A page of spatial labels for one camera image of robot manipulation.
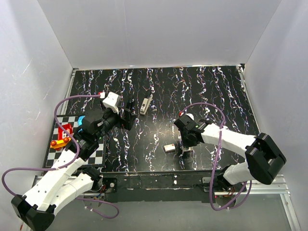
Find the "staple box tray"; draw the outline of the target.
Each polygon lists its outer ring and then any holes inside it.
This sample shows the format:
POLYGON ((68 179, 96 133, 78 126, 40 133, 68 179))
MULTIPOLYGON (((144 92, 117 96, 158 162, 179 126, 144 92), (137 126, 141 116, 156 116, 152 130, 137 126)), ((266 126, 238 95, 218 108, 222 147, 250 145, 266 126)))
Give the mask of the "staple box tray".
POLYGON ((191 151, 193 151, 193 147, 184 147, 184 146, 182 146, 182 151, 183 151, 184 153, 186 153, 186 152, 191 152, 191 151))

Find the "white staple box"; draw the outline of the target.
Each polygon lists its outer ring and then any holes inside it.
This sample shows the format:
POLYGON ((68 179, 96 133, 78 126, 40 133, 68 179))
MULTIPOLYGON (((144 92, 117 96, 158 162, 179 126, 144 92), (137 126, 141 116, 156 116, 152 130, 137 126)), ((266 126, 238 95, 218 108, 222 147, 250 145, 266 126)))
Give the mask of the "white staple box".
POLYGON ((172 152, 176 149, 175 144, 169 144, 164 146, 164 150, 166 153, 172 152))

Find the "black stapler magazine part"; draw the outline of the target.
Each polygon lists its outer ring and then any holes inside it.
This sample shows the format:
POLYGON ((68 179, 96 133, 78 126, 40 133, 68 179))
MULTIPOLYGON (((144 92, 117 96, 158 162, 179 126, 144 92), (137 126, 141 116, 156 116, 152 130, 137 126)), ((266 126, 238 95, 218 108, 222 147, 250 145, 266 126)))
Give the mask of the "black stapler magazine part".
POLYGON ((135 104, 135 99, 134 99, 133 95, 131 95, 128 99, 126 108, 129 109, 130 111, 132 111, 134 104, 135 104))

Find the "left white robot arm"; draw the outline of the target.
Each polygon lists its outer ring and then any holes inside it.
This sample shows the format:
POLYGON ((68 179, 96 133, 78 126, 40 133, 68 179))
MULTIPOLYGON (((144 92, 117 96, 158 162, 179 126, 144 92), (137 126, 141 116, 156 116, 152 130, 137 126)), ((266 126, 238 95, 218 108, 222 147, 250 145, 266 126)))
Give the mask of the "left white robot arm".
POLYGON ((68 178, 98 149, 99 140, 113 127, 131 130, 136 114, 125 108, 120 115, 117 107, 91 110, 82 119, 72 140, 45 175, 23 195, 17 194, 11 204, 17 216, 33 231, 45 231, 56 214, 83 192, 95 193, 102 188, 98 170, 89 167, 71 183, 68 178))

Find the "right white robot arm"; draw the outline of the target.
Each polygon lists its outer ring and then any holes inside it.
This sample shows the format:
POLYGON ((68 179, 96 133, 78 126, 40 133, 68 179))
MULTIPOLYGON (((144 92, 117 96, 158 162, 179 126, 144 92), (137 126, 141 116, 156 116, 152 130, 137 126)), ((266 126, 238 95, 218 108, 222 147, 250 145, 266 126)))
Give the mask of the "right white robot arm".
POLYGON ((286 157, 270 135, 244 135, 228 129, 220 129, 210 121, 195 122, 189 115, 182 115, 175 121, 184 147, 200 143, 219 144, 222 148, 239 154, 245 162, 230 165, 214 177, 213 184, 223 191, 231 190, 236 184, 257 180, 270 185, 286 164, 286 157))

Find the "blue toy block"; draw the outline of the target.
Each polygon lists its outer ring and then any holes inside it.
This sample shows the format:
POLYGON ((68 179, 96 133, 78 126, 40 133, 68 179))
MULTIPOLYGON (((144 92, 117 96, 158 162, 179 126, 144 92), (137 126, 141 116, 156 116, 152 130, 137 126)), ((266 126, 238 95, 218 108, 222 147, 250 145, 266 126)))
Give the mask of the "blue toy block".
POLYGON ((85 116, 82 115, 82 116, 80 116, 78 118, 78 121, 77 121, 77 123, 78 123, 77 132, 80 132, 82 130, 82 124, 83 124, 84 117, 85 116))

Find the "black white checkerboard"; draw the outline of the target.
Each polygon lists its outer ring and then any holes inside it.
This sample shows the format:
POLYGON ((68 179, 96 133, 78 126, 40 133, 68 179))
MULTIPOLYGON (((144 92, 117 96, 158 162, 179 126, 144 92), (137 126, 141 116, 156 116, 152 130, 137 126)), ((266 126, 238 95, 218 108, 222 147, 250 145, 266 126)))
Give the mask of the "black white checkerboard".
MULTIPOLYGON (((80 124, 80 118, 83 118, 84 115, 58 115, 57 118, 62 126, 66 124, 70 124, 73 129, 77 128, 80 124)), ((54 121, 51 129, 50 139, 47 146, 47 151, 44 158, 43 168, 51 168, 53 164, 58 160, 62 151, 65 147, 61 147, 56 150, 50 147, 51 141, 58 140, 58 125, 54 121)), ((99 147, 96 151, 92 153, 92 155, 87 159, 84 165, 81 168, 86 168, 89 166, 93 167, 103 167, 105 163, 105 138, 99 140, 99 147)))

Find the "red toy house block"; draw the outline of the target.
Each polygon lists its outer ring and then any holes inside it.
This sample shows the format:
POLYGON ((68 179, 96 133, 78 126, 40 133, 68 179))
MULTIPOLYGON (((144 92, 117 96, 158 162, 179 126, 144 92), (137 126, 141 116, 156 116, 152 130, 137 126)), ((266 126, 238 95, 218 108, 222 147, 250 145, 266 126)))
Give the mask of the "red toy house block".
POLYGON ((68 137, 68 135, 66 134, 65 130, 69 133, 72 134, 73 133, 73 127, 70 123, 64 124, 62 125, 62 128, 58 127, 58 140, 63 140, 64 138, 68 137))

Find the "orange toy car base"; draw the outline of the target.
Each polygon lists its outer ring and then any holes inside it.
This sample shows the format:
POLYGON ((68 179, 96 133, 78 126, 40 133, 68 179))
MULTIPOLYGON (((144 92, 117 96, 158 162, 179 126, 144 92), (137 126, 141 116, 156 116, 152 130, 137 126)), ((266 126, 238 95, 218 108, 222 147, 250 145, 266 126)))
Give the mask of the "orange toy car base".
POLYGON ((59 151, 63 147, 65 147, 70 141, 71 141, 70 137, 66 137, 62 140, 51 141, 50 142, 50 148, 55 149, 56 151, 59 151))

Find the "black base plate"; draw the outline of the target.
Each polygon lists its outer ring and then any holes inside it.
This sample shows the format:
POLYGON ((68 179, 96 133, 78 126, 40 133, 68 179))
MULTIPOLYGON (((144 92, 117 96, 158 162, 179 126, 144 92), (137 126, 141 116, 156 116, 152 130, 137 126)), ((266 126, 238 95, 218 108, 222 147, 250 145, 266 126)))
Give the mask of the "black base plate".
POLYGON ((115 180, 115 189, 107 185, 108 202, 179 202, 209 203, 210 170, 104 172, 103 179, 115 180))

